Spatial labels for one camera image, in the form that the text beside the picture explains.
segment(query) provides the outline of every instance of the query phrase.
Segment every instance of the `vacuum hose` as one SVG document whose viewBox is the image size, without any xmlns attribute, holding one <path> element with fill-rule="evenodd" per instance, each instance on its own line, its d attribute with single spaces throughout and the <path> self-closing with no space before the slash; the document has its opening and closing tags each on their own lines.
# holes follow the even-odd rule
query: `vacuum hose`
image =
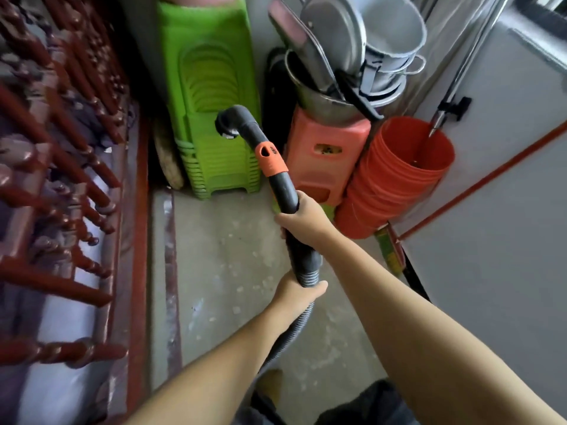
<svg viewBox="0 0 567 425">
<path fill-rule="evenodd" d="M 287 166 L 248 109 L 237 105 L 219 112 L 215 120 L 215 127 L 223 137 L 234 139 L 240 135 L 250 145 L 256 154 L 256 158 L 258 158 L 262 172 L 268 178 L 282 213 L 294 214 L 297 212 L 299 198 L 287 173 Z M 316 286 L 319 283 L 321 255 L 312 247 L 301 243 L 290 232 L 286 232 L 286 244 L 291 268 L 299 284 L 306 288 Z M 297 338 L 307 323 L 312 309 L 313 303 L 290 325 L 286 332 L 278 337 L 264 362 L 264 367 L 279 357 Z"/>
</svg>

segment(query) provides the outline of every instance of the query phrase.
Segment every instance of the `concrete floor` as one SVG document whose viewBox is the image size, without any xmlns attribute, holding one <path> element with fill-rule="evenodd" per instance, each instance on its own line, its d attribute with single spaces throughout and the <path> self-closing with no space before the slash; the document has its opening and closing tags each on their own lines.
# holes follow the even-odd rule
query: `concrete floor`
<svg viewBox="0 0 567 425">
<path fill-rule="evenodd" d="M 163 201 L 153 202 L 151 383 L 167 377 Z M 183 363 L 210 350 L 259 313 L 290 268 L 280 229 L 273 222 L 267 185 L 258 194 L 220 192 L 200 201 L 175 192 L 177 269 Z M 360 241 L 380 262 L 378 242 Z M 362 325 L 329 264 L 321 277 L 327 293 L 297 341 L 275 366 L 283 369 L 278 412 L 289 424 L 307 425 L 324 410 L 351 400 L 386 376 Z"/>
</svg>

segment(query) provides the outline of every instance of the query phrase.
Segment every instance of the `window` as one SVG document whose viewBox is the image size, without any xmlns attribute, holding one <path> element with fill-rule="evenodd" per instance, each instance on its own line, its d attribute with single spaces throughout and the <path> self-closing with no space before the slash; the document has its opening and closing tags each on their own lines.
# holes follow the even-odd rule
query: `window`
<svg viewBox="0 0 567 425">
<path fill-rule="evenodd" d="M 567 41 L 567 0 L 516 0 L 516 6 L 548 33 Z"/>
</svg>

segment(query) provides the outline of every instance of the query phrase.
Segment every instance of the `cloth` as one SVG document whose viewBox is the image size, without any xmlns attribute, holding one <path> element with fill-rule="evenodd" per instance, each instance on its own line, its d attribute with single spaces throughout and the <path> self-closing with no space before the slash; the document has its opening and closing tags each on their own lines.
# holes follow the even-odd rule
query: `cloth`
<svg viewBox="0 0 567 425">
<path fill-rule="evenodd" d="M 284 425 L 269 400 L 254 393 L 232 425 Z M 394 385 L 379 380 L 354 400 L 322 413 L 315 425 L 419 425 Z"/>
</svg>

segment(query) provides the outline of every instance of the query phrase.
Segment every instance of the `stacked orange buckets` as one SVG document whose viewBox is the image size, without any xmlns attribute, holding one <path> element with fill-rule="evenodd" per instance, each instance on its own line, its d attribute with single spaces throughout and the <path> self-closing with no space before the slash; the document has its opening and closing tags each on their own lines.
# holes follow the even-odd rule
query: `stacked orange buckets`
<svg viewBox="0 0 567 425">
<path fill-rule="evenodd" d="M 386 121 L 361 158 L 335 224 L 347 237 L 366 238 L 399 216 L 449 170 L 455 149 L 442 131 L 410 117 Z"/>
</svg>

